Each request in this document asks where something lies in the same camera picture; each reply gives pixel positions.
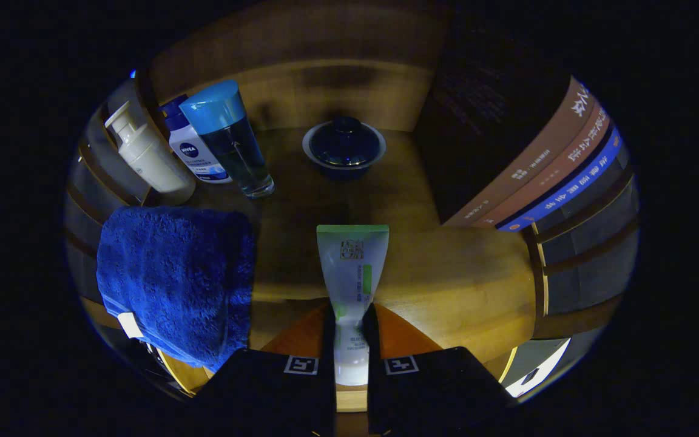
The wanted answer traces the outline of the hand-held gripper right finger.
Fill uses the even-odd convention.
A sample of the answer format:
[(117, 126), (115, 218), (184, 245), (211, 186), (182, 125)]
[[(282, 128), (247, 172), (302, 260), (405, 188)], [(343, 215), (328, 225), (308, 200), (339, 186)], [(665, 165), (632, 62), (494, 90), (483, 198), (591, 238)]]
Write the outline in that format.
[(370, 346), (368, 432), (380, 436), (458, 436), (516, 406), (514, 398), (464, 347), (382, 356), (379, 313), (363, 320)]

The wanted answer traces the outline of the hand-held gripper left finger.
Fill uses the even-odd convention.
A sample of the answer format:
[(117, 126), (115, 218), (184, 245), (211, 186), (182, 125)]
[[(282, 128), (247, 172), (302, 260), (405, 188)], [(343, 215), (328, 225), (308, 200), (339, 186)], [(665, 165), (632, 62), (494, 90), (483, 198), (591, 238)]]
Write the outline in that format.
[(324, 303), (294, 325), (294, 339), (314, 341), (316, 352), (236, 351), (196, 395), (196, 407), (227, 436), (335, 435), (335, 327)]

